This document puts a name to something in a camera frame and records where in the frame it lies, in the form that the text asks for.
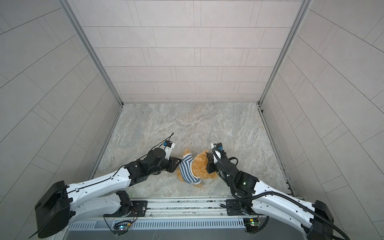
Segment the brown plush teddy bear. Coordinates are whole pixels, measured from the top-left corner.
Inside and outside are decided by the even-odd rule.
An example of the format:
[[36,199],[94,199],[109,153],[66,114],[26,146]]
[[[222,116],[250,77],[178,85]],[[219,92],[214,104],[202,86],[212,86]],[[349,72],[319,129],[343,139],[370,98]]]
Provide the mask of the brown plush teddy bear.
[[[188,153],[191,153],[191,151],[186,149],[183,152],[183,156],[188,154]],[[193,174],[196,177],[200,178],[202,181],[203,180],[209,180],[209,179],[216,179],[218,177],[217,173],[208,174],[208,172],[207,172],[208,159],[207,159],[206,153],[209,153],[209,151],[205,150],[205,151],[197,154],[196,156],[193,156],[193,154],[191,153],[193,158],[194,158],[194,161],[192,163]],[[177,174],[177,178],[180,181],[185,182],[184,179],[182,178],[179,166],[177,167],[175,172]],[[193,186],[194,187],[201,187],[202,186],[202,181],[201,181],[201,183],[199,185],[193,185]]]

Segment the blue white striped knit sweater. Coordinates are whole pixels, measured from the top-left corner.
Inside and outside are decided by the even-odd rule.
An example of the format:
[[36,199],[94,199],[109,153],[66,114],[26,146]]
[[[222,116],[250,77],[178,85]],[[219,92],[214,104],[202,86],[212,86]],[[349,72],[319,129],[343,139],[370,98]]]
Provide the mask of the blue white striped knit sweater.
[[179,164],[179,168],[181,171],[182,178],[188,184],[199,185],[201,183],[201,179],[196,177],[192,171],[192,163],[194,158],[191,153],[188,153],[183,156],[181,163]]

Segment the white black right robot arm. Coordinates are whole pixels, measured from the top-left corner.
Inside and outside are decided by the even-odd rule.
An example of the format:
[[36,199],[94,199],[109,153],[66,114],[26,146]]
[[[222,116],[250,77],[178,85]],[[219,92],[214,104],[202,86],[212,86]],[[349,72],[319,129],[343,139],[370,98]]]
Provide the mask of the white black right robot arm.
[[311,203],[282,193],[238,170],[217,151],[209,153],[208,159],[207,171],[219,174],[244,214],[261,214],[279,220],[300,231],[308,240],[333,239],[334,218],[325,203]]

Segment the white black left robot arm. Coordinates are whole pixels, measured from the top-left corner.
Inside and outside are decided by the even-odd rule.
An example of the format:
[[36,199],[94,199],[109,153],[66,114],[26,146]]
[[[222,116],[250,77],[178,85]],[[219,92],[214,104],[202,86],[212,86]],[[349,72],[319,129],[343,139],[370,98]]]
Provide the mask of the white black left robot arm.
[[172,148],[150,150],[144,159],[121,166],[110,174],[67,185],[59,181],[50,186],[35,205],[40,239],[51,237],[69,224],[98,215],[123,217],[132,212],[126,188],[146,181],[163,171],[172,173],[182,159],[171,156]]

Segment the right green circuit board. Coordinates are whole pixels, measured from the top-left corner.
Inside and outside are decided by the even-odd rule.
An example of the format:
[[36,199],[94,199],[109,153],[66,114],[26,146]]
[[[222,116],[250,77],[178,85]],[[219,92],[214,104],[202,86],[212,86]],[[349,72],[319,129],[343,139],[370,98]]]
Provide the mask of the right green circuit board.
[[243,219],[245,232],[248,234],[255,234],[260,229],[260,222],[258,219]]

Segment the green circuit board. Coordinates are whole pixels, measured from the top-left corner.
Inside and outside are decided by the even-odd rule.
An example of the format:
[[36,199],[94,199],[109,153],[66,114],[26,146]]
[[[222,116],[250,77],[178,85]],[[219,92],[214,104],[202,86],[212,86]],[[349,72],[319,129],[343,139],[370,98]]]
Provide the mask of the green circuit board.
[[248,234],[255,234],[260,229],[260,222],[258,219],[243,219],[245,232]]
[[133,222],[129,221],[129,220],[116,223],[113,227],[115,235],[117,235],[117,236],[125,235],[129,231],[129,229],[131,228],[132,224],[133,224]]

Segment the left green circuit board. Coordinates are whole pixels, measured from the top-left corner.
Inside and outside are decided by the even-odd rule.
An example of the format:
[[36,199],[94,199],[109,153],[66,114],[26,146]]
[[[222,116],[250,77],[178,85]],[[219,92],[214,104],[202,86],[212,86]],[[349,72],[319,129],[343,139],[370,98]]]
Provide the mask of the left green circuit board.
[[129,229],[131,228],[132,224],[133,224],[133,222],[129,221],[129,220],[116,223],[113,227],[115,235],[117,235],[117,236],[125,235],[129,231]]

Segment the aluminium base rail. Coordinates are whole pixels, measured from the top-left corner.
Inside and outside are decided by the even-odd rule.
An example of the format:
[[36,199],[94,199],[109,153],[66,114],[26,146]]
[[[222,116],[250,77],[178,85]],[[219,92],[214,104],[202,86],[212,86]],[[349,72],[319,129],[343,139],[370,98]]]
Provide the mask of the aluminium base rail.
[[[259,239],[304,239],[297,229],[271,217],[228,216],[221,208],[229,197],[149,198],[143,218],[106,217],[98,215],[69,224],[55,235],[56,240],[243,240],[251,239],[245,232],[243,219],[258,219],[261,225],[272,221]],[[113,227],[121,221],[132,221],[123,236],[115,235]]]

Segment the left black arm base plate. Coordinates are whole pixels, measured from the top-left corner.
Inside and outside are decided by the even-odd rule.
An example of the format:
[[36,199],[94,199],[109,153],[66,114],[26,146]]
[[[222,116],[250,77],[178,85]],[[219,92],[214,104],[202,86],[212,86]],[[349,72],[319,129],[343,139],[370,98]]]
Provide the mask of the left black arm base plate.
[[133,200],[132,209],[130,213],[127,215],[127,217],[143,218],[146,215],[147,207],[148,207],[148,201]]

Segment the right aluminium corner post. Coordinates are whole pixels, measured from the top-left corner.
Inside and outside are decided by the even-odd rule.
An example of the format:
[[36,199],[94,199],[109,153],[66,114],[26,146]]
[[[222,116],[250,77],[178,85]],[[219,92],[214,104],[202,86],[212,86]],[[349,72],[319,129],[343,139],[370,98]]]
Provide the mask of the right aluminium corner post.
[[292,25],[292,27],[291,27],[291,29],[289,31],[289,34],[287,36],[287,39],[286,39],[286,41],[285,41],[285,43],[283,45],[281,53],[280,53],[280,55],[279,55],[279,57],[277,59],[277,62],[276,62],[275,66],[274,66],[274,68],[272,70],[270,78],[269,78],[269,80],[268,80],[268,82],[266,84],[266,88],[263,91],[263,94],[262,94],[261,99],[259,101],[259,106],[262,106],[264,104],[264,102],[265,102],[265,100],[267,98],[267,95],[268,95],[268,93],[269,93],[269,91],[270,91],[270,89],[271,89],[271,87],[273,85],[273,82],[276,79],[277,74],[278,74],[278,72],[279,72],[279,70],[280,70],[280,68],[281,68],[281,66],[282,66],[282,64],[284,62],[284,59],[287,56],[288,51],[289,51],[289,49],[290,49],[290,47],[291,47],[291,45],[292,45],[292,43],[293,43],[293,41],[294,41],[298,31],[300,29],[300,26],[301,26],[301,24],[302,24],[302,22],[303,22],[303,20],[305,18],[305,15],[306,15],[306,13],[309,10],[309,7],[310,7],[311,3],[312,3],[311,0],[304,0],[304,1],[302,1],[302,4],[301,4],[301,6],[299,8],[299,11],[298,11],[298,14],[297,14],[297,16],[296,16],[296,18],[295,18],[295,20],[293,22],[293,25]]

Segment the aluminium corner post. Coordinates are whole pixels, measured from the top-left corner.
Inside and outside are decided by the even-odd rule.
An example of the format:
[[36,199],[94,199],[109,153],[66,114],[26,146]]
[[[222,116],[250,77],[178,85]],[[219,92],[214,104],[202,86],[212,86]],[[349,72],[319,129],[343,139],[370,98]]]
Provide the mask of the aluminium corner post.
[[105,68],[103,67],[102,62],[100,61],[99,57],[97,56],[96,51],[94,50],[89,39],[87,38],[86,33],[84,32],[79,20],[76,18],[74,11],[72,10],[72,8],[69,4],[69,1],[58,0],[58,3],[60,5],[60,7],[62,8],[64,14],[66,15],[68,21],[70,22],[71,26],[73,27],[75,33],[77,34],[80,42],[82,43],[85,50],[87,51],[91,61],[95,65],[99,74],[101,75],[101,77],[103,78],[103,80],[105,81],[105,83],[107,84],[109,89],[111,90],[112,94],[114,95],[115,99],[117,100],[118,104],[122,108],[124,104],[123,104],[116,88],[114,87],[111,79],[109,78],[107,72],[105,71]]
[[306,15],[306,13],[309,10],[309,7],[310,7],[311,3],[312,3],[311,0],[304,0],[304,1],[302,1],[302,4],[301,4],[301,6],[299,8],[299,11],[298,11],[298,14],[297,14],[297,16],[296,16],[296,18],[295,18],[295,20],[293,22],[293,25],[292,25],[292,27],[291,27],[291,29],[289,31],[289,34],[287,36],[287,39],[286,39],[286,41],[285,41],[285,43],[283,45],[281,53],[280,53],[280,55],[279,55],[279,57],[277,59],[277,62],[276,62],[275,66],[274,66],[274,68],[272,70],[270,78],[269,78],[269,80],[268,80],[268,82],[266,84],[266,88],[263,91],[263,94],[262,94],[261,99],[259,101],[259,106],[262,106],[264,104],[264,102],[265,102],[265,100],[267,98],[267,95],[268,95],[268,93],[269,93],[269,91],[270,91],[270,89],[271,89],[271,87],[273,85],[273,82],[276,79],[277,74],[278,74],[278,72],[279,72],[279,70],[280,70],[280,68],[281,68],[281,66],[282,66],[282,64],[284,62],[284,59],[287,56],[288,51],[289,51],[289,49],[290,49],[290,47],[291,47],[291,45],[292,45],[292,43],[293,43],[293,41],[294,41],[298,31],[300,29],[300,26],[301,26],[301,24],[302,24],[302,22],[303,22],[303,20],[305,18],[305,15]]

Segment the left aluminium corner post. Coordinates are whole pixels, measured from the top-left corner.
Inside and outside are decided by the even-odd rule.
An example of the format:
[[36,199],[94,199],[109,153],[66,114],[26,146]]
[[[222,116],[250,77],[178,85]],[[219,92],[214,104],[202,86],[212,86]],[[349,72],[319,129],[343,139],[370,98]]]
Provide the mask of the left aluminium corner post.
[[117,100],[118,104],[122,108],[124,104],[123,104],[116,88],[114,87],[111,79],[109,78],[107,72],[105,71],[105,68],[103,67],[102,62],[100,61],[99,57],[97,56],[96,51],[94,50],[89,39],[87,38],[86,33],[84,32],[79,20],[76,18],[74,11],[72,10],[72,8],[69,4],[69,1],[58,0],[58,3],[60,5],[60,7],[62,8],[64,14],[66,15],[68,21],[70,22],[71,26],[73,27],[75,33],[77,34],[80,42],[82,43],[85,50],[87,51],[91,61],[95,65],[99,74],[101,75],[101,77],[103,78],[103,80],[105,81],[105,83],[107,84],[109,89],[111,90],[112,94],[114,95],[115,99]]

